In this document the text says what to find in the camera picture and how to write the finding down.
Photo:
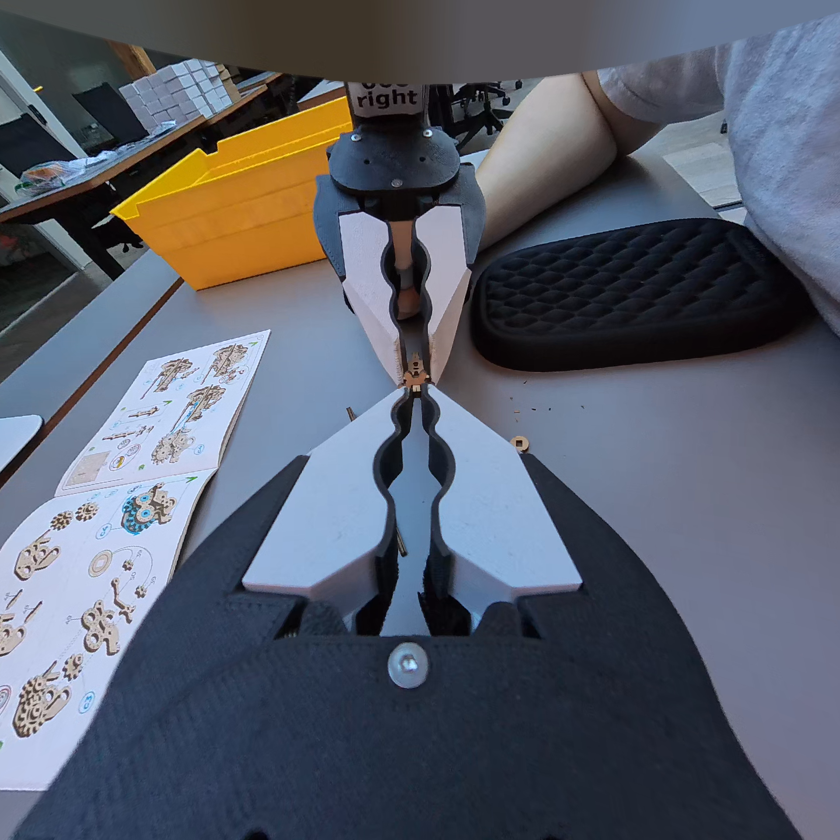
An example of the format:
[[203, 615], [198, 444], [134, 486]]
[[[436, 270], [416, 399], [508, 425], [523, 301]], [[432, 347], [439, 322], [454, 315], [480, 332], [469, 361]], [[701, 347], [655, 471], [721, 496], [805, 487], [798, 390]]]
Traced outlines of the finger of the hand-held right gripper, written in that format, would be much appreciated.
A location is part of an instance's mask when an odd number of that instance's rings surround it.
[[385, 277], [386, 222], [363, 212], [339, 216], [345, 278], [343, 291], [371, 346], [393, 382], [403, 385], [403, 346], [392, 314], [394, 288]]
[[460, 206], [435, 206], [416, 220], [427, 257], [422, 282], [423, 363], [430, 382], [444, 372], [458, 330], [471, 276]]

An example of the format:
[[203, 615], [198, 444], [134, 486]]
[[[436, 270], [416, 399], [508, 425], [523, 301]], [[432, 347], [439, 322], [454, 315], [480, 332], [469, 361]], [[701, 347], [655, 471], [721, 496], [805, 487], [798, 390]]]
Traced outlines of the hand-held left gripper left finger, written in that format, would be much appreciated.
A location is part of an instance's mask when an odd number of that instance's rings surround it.
[[395, 504], [413, 397], [400, 388], [315, 447], [242, 583], [299, 595], [378, 635], [398, 576]]

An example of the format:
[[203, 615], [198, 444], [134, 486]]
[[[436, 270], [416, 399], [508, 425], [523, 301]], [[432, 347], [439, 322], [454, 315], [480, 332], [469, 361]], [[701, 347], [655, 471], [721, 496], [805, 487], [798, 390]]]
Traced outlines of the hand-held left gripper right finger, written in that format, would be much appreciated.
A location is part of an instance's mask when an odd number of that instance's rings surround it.
[[503, 437], [433, 385], [422, 389], [440, 484], [420, 604], [432, 635], [468, 635], [489, 605], [581, 586], [527, 470]]

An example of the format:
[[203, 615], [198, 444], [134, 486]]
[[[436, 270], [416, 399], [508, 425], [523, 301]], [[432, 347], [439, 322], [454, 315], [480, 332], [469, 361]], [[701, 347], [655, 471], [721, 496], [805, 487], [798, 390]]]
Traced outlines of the person's right forearm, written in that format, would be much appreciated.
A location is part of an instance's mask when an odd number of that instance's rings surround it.
[[546, 77], [517, 106], [476, 173], [484, 249], [589, 185], [617, 154], [581, 73]]

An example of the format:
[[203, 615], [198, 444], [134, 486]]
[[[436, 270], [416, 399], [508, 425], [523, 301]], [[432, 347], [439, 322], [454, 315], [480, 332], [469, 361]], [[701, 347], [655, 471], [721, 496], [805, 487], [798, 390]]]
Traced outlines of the background desk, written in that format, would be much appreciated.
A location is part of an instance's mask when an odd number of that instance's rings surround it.
[[93, 167], [77, 183], [13, 202], [2, 210], [1, 221], [30, 225], [57, 221], [91, 262], [110, 279], [117, 279], [123, 268], [110, 255], [94, 224], [194, 150], [213, 153], [221, 140], [286, 116], [289, 105], [295, 103], [294, 77], [266, 72], [257, 81], [259, 87], [210, 119], [195, 119], [144, 142], [138, 150]]

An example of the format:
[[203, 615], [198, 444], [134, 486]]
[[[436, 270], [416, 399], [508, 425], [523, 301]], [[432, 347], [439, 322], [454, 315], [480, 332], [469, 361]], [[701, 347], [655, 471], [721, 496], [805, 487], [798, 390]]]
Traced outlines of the long flat wooden stick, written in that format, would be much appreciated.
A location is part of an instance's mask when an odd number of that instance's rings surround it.
[[[356, 420], [356, 414], [351, 406], [346, 407], [346, 412], [350, 418], [350, 421], [353, 422]], [[408, 554], [407, 548], [405, 546], [402, 533], [399, 529], [398, 522], [395, 521], [395, 535], [397, 540], [397, 549], [401, 557], [406, 557]]]

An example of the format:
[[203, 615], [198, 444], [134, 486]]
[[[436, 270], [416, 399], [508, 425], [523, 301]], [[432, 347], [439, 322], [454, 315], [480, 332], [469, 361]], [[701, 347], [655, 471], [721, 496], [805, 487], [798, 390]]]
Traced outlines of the black office chair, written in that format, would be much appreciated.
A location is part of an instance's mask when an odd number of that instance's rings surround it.
[[459, 153], [480, 133], [490, 137], [512, 115], [511, 95], [501, 80], [467, 82], [454, 90], [452, 122], [447, 132], [456, 140]]

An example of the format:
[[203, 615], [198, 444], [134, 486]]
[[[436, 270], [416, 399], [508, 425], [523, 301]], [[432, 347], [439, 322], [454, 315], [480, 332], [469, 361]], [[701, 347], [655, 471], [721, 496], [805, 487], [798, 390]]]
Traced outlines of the yellow plastic bin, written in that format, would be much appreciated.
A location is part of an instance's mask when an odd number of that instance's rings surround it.
[[195, 150], [111, 210], [194, 289], [324, 258], [312, 220], [340, 98]]

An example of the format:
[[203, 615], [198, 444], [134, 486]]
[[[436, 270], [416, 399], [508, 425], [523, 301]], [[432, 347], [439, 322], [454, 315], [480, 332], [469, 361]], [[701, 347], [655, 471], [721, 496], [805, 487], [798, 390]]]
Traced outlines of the black honeycomb cushion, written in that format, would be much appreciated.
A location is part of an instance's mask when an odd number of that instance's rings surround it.
[[475, 284], [470, 329], [493, 364], [578, 371], [749, 350], [813, 314], [800, 281], [746, 227], [684, 218], [496, 259]]

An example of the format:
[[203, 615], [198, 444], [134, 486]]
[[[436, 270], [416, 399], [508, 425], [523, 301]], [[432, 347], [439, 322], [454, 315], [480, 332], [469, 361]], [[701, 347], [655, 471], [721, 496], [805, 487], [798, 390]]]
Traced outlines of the assembly instruction booklet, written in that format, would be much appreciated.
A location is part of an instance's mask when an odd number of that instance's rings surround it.
[[44, 791], [88, 729], [172, 577], [269, 336], [147, 361], [3, 545], [3, 791]]

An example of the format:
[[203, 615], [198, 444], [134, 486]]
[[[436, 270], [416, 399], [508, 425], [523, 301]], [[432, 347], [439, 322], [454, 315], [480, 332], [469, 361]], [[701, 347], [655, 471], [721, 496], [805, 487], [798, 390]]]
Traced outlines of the stack of white boxes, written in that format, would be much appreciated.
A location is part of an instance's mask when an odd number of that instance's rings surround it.
[[223, 65], [195, 58], [165, 66], [119, 93], [149, 132], [169, 121], [209, 119], [241, 99]]

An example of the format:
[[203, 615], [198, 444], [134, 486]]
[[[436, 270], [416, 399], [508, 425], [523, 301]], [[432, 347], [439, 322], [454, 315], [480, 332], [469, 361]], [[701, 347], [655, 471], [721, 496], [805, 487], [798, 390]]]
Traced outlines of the black mesh chair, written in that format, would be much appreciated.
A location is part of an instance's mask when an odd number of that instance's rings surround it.
[[108, 82], [73, 93], [72, 96], [111, 134], [118, 145], [139, 142], [149, 136], [131, 106]]
[[36, 165], [75, 159], [31, 114], [1, 125], [0, 162], [16, 178]]

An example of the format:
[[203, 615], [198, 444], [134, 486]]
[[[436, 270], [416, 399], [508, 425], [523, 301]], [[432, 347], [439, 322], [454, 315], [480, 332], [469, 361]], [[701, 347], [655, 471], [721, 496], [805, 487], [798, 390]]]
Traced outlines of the wooden document stand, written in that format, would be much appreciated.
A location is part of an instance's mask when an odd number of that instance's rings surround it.
[[40, 430], [43, 422], [39, 415], [9, 416], [0, 419], [0, 470], [4, 470], [23, 451]]

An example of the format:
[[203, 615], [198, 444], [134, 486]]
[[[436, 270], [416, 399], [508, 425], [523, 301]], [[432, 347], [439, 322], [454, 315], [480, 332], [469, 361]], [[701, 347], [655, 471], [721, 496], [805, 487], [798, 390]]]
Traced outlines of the clear plastic bag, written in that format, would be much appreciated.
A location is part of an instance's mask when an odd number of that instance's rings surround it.
[[15, 186], [17, 196], [37, 196], [68, 186], [81, 178], [88, 169], [86, 159], [49, 161], [28, 168], [19, 176]]

